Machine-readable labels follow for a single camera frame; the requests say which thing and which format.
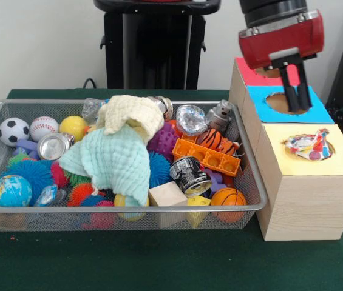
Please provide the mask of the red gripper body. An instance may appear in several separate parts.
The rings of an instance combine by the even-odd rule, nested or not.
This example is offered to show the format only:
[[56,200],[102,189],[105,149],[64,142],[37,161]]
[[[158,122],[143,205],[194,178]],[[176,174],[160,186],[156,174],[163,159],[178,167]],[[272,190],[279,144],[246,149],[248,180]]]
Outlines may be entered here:
[[239,45],[251,69],[269,67],[273,60],[295,54],[306,58],[324,47],[322,15],[312,10],[242,30]]

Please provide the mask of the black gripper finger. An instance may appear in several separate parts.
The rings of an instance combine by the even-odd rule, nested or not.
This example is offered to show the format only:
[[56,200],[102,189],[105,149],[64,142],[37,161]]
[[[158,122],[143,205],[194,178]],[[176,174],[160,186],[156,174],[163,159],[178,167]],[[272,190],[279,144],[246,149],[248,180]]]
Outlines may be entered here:
[[299,85],[297,86],[299,107],[302,110],[308,110],[312,104],[303,62],[297,64],[297,71],[299,75]]
[[288,74],[287,74],[287,67],[280,67],[280,76],[282,80],[282,84],[284,87],[284,92],[288,104],[288,111],[295,113],[296,111],[299,110],[299,104],[297,101],[297,94],[294,89],[294,87],[290,84],[290,81],[288,79]]

